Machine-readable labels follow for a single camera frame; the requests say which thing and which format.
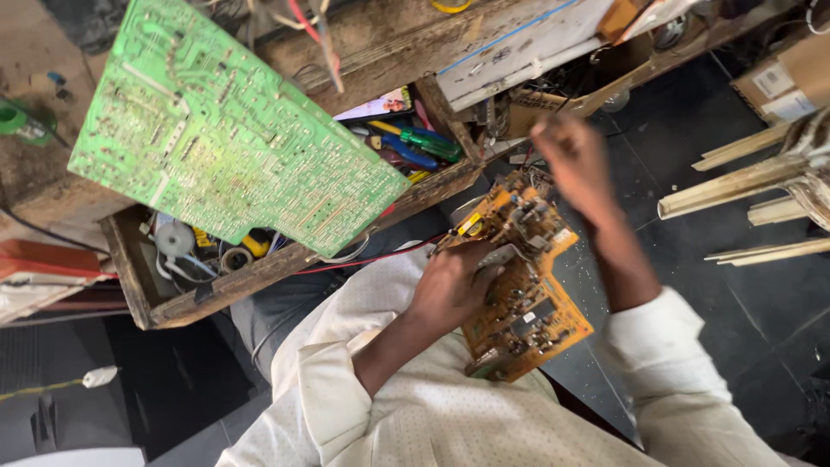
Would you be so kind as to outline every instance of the circuit board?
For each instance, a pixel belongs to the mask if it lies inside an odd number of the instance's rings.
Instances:
[[[516,171],[496,184],[436,250],[490,241],[498,248],[479,267],[505,267],[490,288],[486,309],[461,326],[473,357],[468,376],[515,381],[593,332],[551,273],[554,258],[579,237],[532,180]]]
[[[182,0],[133,0],[69,171],[230,243],[335,255],[410,182]]]

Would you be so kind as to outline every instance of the screwdriver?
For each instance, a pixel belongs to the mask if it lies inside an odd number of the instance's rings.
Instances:
[[[461,147],[452,143],[438,133],[420,128],[398,128],[382,121],[372,120],[370,125],[397,135],[404,143],[413,144],[429,154],[436,155],[448,162],[458,162]]]

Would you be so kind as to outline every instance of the cardboard box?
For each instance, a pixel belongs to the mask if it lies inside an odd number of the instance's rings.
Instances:
[[[732,82],[771,124],[830,105],[830,35],[810,35]]]

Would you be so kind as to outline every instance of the red wire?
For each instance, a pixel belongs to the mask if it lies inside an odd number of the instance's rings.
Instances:
[[[297,4],[297,0],[288,0],[288,6],[291,8],[291,12],[294,13],[294,16],[297,18],[297,21],[303,25],[305,31],[309,33],[312,39],[315,40],[318,44],[320,44],[320,34],[317,33],[317,30],[311,27],[311,23],[309,20],[305,19],[305,14],[300,9],[300,5]],[[334,56],[334,72],[336,74],[340,74],[340,57],[337,56],[334,51],[331,52],[331,55]]]
[[[291,8],[291,12],[294,13],[294,16],[297,17],[297,21],[299,21],[305,28],[305,31],[309,33],[309,36],[311,36],[311,38],[319,44],[320,34],[318,34],[317,31],[311,27],[309,20],[305,19],[305,14],[303,14],[303,11],[300,10],[300,5],[297,4],[297,0],[288,0],[288,6]]]
[[[447,235],[447,234],[446,233],[441,233],[440,235],[436,235],[435,237],[432,237],[429,240],[424,240],[423,242],[415,244],[411,247],[404,248],[402,250],[396,250],[396,251],[393,251],[391,253],[382,254],[380,256],[376,256],[376,257],[373,257],[373,258],[361,259],[359,261],[353,261],[351,263],[332,264],[330,266],[322,266],[320,268],[306,269],[305,271],[298,271],[298,272],[294,273],[294,275],[317,273],[319,271],[325,271],[327,269],[343,268],[345,266],[357,266],[358,264],[371,263],[373,261],[378,261],[379,259],[389,258],[390,256],[396,256],[396,255],[399,255],[399,254],[409,253],[413,250],[417,250],[418,248],[421,248],[422,246],[426,245],[427,243],[432,243],[432,242],[434,242],[434,241],[436,241],[440,238],[443,238],[445,235]]]

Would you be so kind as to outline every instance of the wooden stick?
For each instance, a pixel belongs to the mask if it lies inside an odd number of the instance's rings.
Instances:
[[[802,243],[818,244],[819,242],[822,242],[823,240],[824,240],[824,238],[816,238],[814,240],[808,240],[807,242],[802,242]],[[777,252],[777,251],[784,251],[784,250],[793,248],[793,246],[802,245],[802,243],[787,243],[787,244],[784,244],[784,245],[764,245],[764,246],[761,246],[761,247],[747,248],[747,249],[743,249],[743,250],[724,251],[723,253],[711,254],[711,255],[707,256],[706,258],[704,258],[704,260],[705,261],[711,261],[711,260],[716,259],[718,261],[729,262],[729,260],[739,259],[739,258],[747,258],[749,256],[754,256],[756,254],[773,253],[773,252]]]
[[[703,157],[702,161],[694,163],[691,166],[702,172],[744,157],[745,155],[752,154],[755,151],[762,150],[765,147],[784,140],[791,125],[791,123],[776,125],[767,130],[755,133],[752,136],[747,136],[742,140],[737,140],[734,143],[721,146],[716,150],[706,152],[701,156]]]
[[[826,252],[830,251],[830,238],[809,240],[807,242],[793,243],[785,246],[789,246],[789,248],[769,253],[753,254],[743,258],[719,261],[718,264],[748,266],[750,264],[767,263],[768,261],[777,261],[779,259],[796,258],[798,256],[804,256],[811,253]]]
[[[807,163],[807,159],[801,155],[777,155],[731,174],[670,194],[657,204],[657,214],[660,219],[670,219],[733,199],[762,193],[801,175]]]
[[[752,225],[759,226],[807,217],[807,210],[788,195],[752,206],[747,217]]]

